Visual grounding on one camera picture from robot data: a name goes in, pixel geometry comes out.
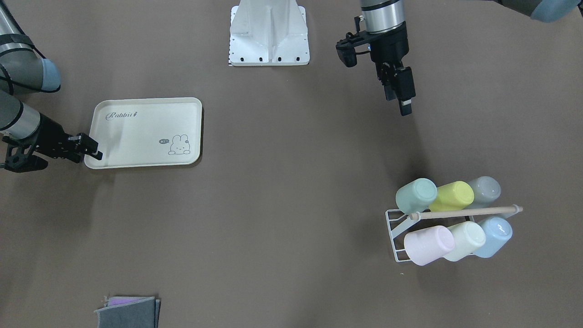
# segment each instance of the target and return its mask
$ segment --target white tray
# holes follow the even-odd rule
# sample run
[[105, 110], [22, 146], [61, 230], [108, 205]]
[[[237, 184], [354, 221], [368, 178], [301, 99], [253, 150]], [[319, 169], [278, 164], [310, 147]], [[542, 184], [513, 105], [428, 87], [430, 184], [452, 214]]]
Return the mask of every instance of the white tray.
[[197, 98], [106, 100], [95, 107], [89, 135], [102, 160], [91, 169], [188, 165], [201, 154], [202, 104]]

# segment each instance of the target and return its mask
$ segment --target table surface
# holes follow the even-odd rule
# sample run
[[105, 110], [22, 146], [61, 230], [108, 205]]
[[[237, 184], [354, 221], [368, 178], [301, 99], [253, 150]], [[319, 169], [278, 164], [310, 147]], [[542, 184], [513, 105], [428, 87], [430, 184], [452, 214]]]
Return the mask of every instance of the table surface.
[[[21, 97], [88, 131], [107, 99], [204, 107], [191, 166], [0, 172], [0, 326], [95, 327], [104, 296], [155, 295], [160, 327], [578, 327], [583, 20], [406, 1], [417, 97], [334, 44], [356, 0], [301, 0], [311, 62], [227, 65], [237, 1], [6, 1], [60, 68]], [[396, 263], [384, 211], [417, 177], [495, 177], [519, 204], [491, 259]]]

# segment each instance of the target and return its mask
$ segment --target plastic cup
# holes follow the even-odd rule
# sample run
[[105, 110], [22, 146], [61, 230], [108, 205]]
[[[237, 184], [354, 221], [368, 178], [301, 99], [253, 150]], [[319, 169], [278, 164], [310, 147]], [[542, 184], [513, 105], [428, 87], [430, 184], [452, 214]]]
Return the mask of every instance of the plastic cup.
[[502, 189], [498, 181], [489, 176], [481, 176], [468, 182], [474, 192], [474, 202], [466, 208], [485, 208], [490, 206], [498, 197]]
[[442, 225], [432, 226], [405, 235], [405, 252], [411, 261], [424, 266], [451, 252], [454, 236]]
[[437, 187], [425, 178], [401, 187], [395, 196], [399, 210], [405, 214], [423, 212], [437, 197]]
[[512, 238], [512, 227], [501, 217], [489, 217], [478, 224], [486, 234], [484, 246], [474, 251], [474, 254], [479, 257], [494, 256]]
[[484, 230], [475, 222], [465, 221], [448, 229], [455, 239], [455, 248], [444, 256], [448, 261], [459, 261], [486, 243]]
[[474, 200], [473, 190], [469, 184], [456, 181], [437, 188], [437, 198], [429, 205], [432, 212], [459, 211]]

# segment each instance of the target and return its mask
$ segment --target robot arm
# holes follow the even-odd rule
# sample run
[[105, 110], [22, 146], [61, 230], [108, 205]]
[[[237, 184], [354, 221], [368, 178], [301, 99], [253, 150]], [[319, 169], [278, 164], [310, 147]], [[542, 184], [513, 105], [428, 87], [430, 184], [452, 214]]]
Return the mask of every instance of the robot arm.
[[[554, 22], [577, 5], [583, 15], [581, 0], [490, 0], [541, 22]], [[362, 15], [355, 17], [356, 34], [336, 44], [340, 60], [347, 66], [356, 66], [357, 55], [370, 53], [377, 67], [377, 77], [385, 89], [387, 100], [397, 98], [401, 115], [411, 113], [411, 98], [415, 84], [411, 67], [403, 66], [403, 57], [409, 52], [407, 25], [403, 0], [360, 0]], [[364, 21], [366, 30], [360, 30]], [[356, 52], [356, 47], [369, 44], [368, 51]]]
[[83, 154], [101, 159], [95, 140], [83, 133], [65, 133], [60, 124], [12, 96], [61, 88], [57, 67], [40, 52], [42, 58], [37, 58], [34, 51], [38, 52], [0, 0], [0, 132], [8, 144], [0, 168], [12, 172], [45, 169], [48, 162], [34, 152], [75, 163]]

